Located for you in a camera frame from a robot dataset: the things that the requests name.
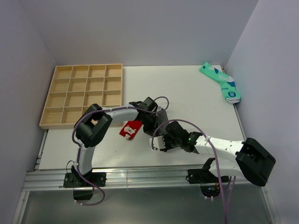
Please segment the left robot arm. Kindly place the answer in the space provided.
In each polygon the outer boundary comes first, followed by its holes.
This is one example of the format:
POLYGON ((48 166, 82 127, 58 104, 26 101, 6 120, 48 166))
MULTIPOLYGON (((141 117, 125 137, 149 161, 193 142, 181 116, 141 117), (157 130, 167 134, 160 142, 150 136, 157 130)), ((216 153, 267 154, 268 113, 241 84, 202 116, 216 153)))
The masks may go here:
POLYGON ((74 181, 79 186, 90 183, 95 147, 102 142, 111 125, 125 121, 140 121, 145 128, 144 132, 152 135, 159 119, 167 118, 166 110, 150 97, 144 101, 110 108, 92 104, 76 122, 71 137, 78 146, 76 161, 71 168, 74 181))

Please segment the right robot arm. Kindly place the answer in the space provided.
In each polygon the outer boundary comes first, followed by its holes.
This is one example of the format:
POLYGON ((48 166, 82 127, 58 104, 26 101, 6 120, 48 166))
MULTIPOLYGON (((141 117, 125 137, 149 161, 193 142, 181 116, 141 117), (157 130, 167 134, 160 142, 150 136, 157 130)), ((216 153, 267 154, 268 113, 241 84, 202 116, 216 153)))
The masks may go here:
POLYGON ((276 159, 257 140, 224 140, 208 136, 202 130, 187 132, 179 120, 169 120, 160 125, 164 131, 155 130, 149 145, 154 150, 168 151, 181 148, 188 153, 203 154, 208 160, 202 176, 207 182, 218 176, 246 178, 250 183, 264 187, 276 164, 276 159))

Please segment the red Santa sock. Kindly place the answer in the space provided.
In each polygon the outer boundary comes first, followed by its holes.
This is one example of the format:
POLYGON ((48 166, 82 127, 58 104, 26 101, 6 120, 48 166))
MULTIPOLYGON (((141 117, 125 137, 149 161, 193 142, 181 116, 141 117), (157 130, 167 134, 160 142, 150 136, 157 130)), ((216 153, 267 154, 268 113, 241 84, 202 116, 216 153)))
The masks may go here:
POLYGON ((119 135, 127 140, 132 140, 136 136, 141 126, 142 123, 138 120, 128 121, 119 132, 119 135))

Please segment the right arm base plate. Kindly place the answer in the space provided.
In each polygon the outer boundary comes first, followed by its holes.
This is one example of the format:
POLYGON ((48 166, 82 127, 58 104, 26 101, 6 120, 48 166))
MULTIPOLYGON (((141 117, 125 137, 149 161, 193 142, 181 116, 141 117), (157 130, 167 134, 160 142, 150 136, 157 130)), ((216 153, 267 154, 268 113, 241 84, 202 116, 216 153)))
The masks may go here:
POLYGON ((190 184, 200 183, 219 183, 219 178, 212 174, 209 170, 203 168, 195 168, 187 170, 185 178, 190 184))

